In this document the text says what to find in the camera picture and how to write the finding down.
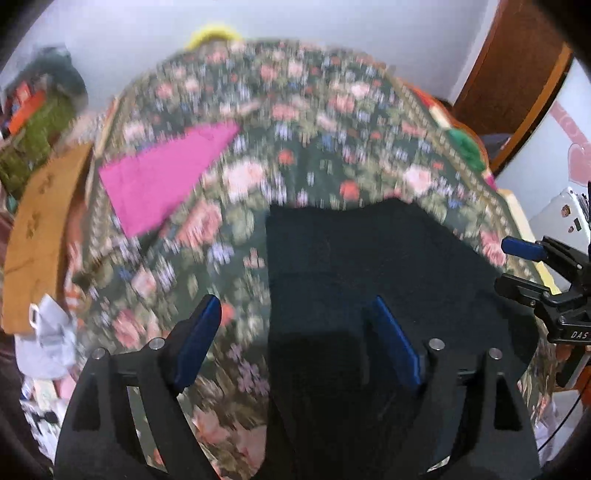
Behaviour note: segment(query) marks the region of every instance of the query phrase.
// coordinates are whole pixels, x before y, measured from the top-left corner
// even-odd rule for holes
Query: brown door
[[[562,49],[562,36],[532,0],[501,0],[453,115],[478,135],[515,133]]]

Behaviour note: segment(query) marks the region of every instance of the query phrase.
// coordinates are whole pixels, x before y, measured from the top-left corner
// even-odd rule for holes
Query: metal screw
[[[501,358],[503,358],[503,352],[501,352],[498,348],[491,348],[490,350],[488,350],[488,354],[494,360],[500,360]]]
[[[92,352],[92,358],[95,360],[100,360],[105,356],[106,350],[102,347],[97,348],[94,352]]]
[[[164,339],[162,337],[152,338],[148,346],[152,350],[160,350],[164,346]]]
[[[443,343],[443,340],[439,338],[432,338],[431,340],[429,340],[429,347],[432,350],[439,351],[445,348],[445,343]]]

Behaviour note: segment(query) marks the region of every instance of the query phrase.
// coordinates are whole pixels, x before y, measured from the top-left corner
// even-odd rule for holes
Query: pink cloth
[[[127,237],[162,224],[238,133],[234,122],[203,125],[99,170]]]

